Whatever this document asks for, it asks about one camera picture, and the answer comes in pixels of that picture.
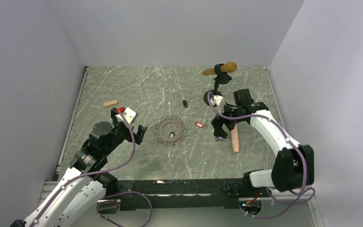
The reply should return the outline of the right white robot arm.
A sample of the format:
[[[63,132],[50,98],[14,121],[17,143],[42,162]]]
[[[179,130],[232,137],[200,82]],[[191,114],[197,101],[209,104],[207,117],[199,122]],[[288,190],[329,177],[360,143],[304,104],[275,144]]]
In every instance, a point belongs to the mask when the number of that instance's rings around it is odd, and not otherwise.
[[[260,188],[273,188],[280,192],[302,188],[314,183],[314,151],[293,139],[274,119],[263,102],[255,102],[248,89],[234,92],[235,104],[227,104],[223,96],[206,94],[207,104],[216,117],[211,124],[214,136],[226,138],[223,129],[233,130],[240,122],[256,129],[272,149],[276,159],[272,169],[244,173],[242,192],[254,196]]]

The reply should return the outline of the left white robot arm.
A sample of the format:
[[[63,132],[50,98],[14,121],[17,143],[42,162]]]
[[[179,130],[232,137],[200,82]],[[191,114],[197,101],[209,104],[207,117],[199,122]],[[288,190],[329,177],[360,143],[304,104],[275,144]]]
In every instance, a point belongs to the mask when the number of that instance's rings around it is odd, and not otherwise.
[[[114,107],[112,122],[98,122],[93,126],[88,139],[42,204],[24,220],[15,220],[13,227],[54,227],[69,222],[73,214],[81,214],[93,199],[100,196],[112,198],[118,191],[118,180],[103,170],[107,157],[124,141],[132,143],[132,151],[142,143],[147,127],[138,126],[133,132],[132,124],[138,113],[129,107]]]

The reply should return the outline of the blue key tag with key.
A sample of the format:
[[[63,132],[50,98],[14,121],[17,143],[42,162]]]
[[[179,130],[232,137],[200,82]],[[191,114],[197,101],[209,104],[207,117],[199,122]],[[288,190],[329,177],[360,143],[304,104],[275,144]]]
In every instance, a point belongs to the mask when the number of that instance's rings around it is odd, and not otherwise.
[[[215,141],[222,141],[225,142],[226,138],[215,136]]]

